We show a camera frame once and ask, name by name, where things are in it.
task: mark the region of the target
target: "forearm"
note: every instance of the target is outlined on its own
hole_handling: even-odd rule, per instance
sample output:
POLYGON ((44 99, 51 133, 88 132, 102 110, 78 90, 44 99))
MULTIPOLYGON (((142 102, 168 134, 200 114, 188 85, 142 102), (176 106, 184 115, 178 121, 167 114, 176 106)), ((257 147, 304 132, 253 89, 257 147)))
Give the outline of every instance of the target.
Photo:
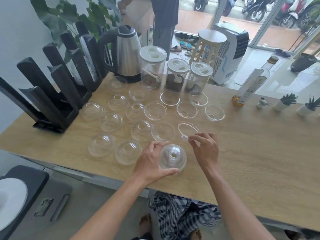
POLYGON ((208 169, 206 177, 218 202, 221 215, 234 240, 275 240, 222 177, 208 169))
POLYGON ((71 240, 112 240, 143 189, 143 182, 136 178, 125 181, 71 240))

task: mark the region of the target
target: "electric kettle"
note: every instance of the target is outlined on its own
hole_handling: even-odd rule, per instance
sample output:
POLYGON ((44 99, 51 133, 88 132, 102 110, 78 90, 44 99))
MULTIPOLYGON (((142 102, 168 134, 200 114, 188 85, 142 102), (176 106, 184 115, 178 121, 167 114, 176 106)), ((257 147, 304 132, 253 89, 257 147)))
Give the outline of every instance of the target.
POLYGON ((104 67, 122 76, 128 83, 140 81, 139 51, 141 44, 137 32, 129 25, 121 25, 108 30, 100 37, 99 52, 104 67), (108 48, 111 44, 111 57, 108 48))

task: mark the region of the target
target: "white canister lid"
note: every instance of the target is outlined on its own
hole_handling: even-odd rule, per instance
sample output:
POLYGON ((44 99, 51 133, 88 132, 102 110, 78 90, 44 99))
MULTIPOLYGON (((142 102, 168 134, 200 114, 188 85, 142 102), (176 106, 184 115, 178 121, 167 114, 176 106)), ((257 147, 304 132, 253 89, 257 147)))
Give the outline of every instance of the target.
POLYGON ((168 61, 168 69, 175 74, 182 75, 189 71, 190 65, 185 60, 174 58, 168 61))
POLYGON ((201 76, 201 77, 210 76, 214 72, 214 70, 209 64, 201 61, 192 63, 190 67, 190 71, 195 76, 201 76))
POLYGON ((148 63, 159 63, 167 58, 167 52, 164 49, 154 45, 142 47, 139 54, 141 59, 148 63))

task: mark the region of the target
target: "hand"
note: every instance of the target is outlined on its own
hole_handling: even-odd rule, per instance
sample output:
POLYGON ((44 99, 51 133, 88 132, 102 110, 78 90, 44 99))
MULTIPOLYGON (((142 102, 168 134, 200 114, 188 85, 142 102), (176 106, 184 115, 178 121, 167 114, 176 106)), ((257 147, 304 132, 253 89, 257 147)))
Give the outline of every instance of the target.
POLYGON ((132 176, 141 179, 144 187, 179 172, 177 168, 162 169, 159 165, 160 152, 167 144, 167 142, 151 141, 139 156, 132 176))
POLYGON ((216 141, 217 136, 214 133, 196 133, 189 136, 188 142, 193 147, 195 158, 204 172, 219 170, 219 148, 216 141))

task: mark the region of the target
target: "gray pants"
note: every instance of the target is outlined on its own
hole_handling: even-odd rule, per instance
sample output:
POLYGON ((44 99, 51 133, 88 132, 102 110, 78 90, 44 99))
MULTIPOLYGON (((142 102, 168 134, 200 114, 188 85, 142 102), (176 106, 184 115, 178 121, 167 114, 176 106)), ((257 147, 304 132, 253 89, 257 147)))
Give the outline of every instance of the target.
POLYGON ((160 27, 160 28, 157 28, 155 26, 153 29, 152 44, 155 46, 159 46, 160 48, 164 49, 167 52, 166 60, 169 60, 171 42, 174 36, 175 27, 176 27, 175 25, 171 27, 160 27))

